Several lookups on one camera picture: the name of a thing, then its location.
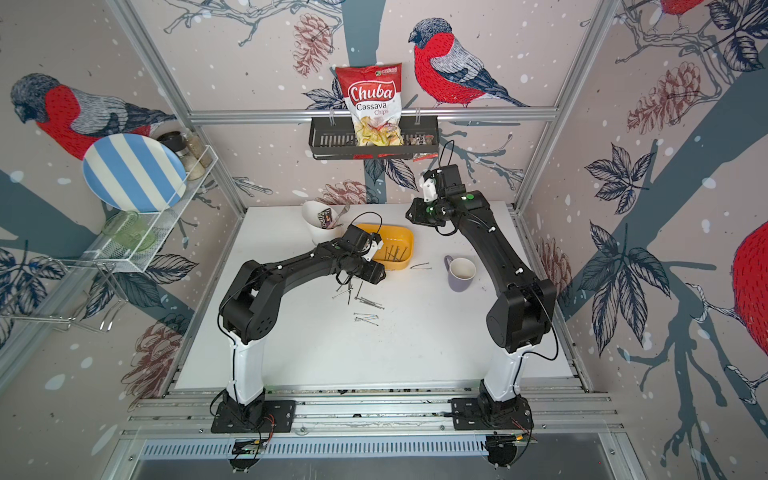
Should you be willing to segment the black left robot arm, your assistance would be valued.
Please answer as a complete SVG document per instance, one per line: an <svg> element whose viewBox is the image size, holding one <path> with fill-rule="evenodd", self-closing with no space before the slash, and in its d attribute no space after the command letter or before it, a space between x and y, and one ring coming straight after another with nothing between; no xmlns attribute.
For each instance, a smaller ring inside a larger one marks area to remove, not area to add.
<svg viewBox="0 0 768 480"><path fill-rule="evenodd" d="M384 246L379 230L349 226L344 234L287 260L242 264L218 309L217 324L232 342L231 377L222 405L247 422L261 413L264 339L275 327L283 296L315 279L332 276L340 285L356 277L372 285L386 278L374 260Z"/></svg>

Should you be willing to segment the purple ceramic mug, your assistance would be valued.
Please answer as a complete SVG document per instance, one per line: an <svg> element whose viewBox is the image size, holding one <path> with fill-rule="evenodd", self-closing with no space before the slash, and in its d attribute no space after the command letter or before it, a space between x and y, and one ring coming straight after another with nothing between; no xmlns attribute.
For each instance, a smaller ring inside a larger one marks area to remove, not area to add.
<svg viewBox="0 0 768 480"><path fill-rule="evenodd" d="M457 293L467 290L477 274L475 263L468 258L446 255L444 265L449 288Z"/></svg>

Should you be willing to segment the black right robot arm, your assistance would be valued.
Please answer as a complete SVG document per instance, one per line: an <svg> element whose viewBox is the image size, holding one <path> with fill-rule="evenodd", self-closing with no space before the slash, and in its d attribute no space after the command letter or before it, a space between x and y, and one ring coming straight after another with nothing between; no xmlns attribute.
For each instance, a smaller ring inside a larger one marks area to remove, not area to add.
<svg viewBox="0 0 768 480"><path fill-rule="evenodd" d="M524 361L538 354L534 347L552 329L556 288L519 257L489 201L481 192L466 189L456 165L423 172L419 185L423 196L412 201L406 218L435 230L451 224L473 247L495 288L486 326L501 356L481 382L479 413L493 426L518 419L529 411L519 386Z"/></svg>

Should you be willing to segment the yellow plastic storage box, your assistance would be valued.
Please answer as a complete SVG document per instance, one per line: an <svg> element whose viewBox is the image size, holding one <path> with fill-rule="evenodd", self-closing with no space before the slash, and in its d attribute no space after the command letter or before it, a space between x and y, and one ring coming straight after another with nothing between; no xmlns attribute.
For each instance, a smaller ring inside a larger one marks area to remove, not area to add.
<svg viewBox="0 0 768 480"><path fill-rule="evenodd" d="M378 233L382 237L383 246L373 256L373 260L382 264L388 271L405 269L413 256L413 232L398 225L379 227L374 224L358 224L358 227L368 233Z"/></svg>

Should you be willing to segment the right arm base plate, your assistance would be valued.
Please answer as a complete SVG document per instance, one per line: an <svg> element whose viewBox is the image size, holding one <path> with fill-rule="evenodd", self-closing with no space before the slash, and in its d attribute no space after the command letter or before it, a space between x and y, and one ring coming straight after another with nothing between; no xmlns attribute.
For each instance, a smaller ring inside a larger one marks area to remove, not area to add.
<svg viewBox="0 0 768 480"><path fill-rule="evenodd" d="M534 427L528 400L514 395L505 401L494 400L483 381L477 397L458 397L450 401L451 412L446 414L453 421L455 430L522 430Z"/></svg>

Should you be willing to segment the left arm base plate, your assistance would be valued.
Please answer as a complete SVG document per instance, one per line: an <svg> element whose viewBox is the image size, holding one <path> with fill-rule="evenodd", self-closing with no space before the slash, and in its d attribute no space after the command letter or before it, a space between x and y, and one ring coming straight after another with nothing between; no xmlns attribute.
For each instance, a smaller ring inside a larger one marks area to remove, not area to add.
<svg viewBox="0 0 768 480"><path fill-rule="evenodd" d="M262 392L248 405L238 403L222 390L213 414L213 434L289 433L292 429L297 403L294 400L267 400Z"/></svg>

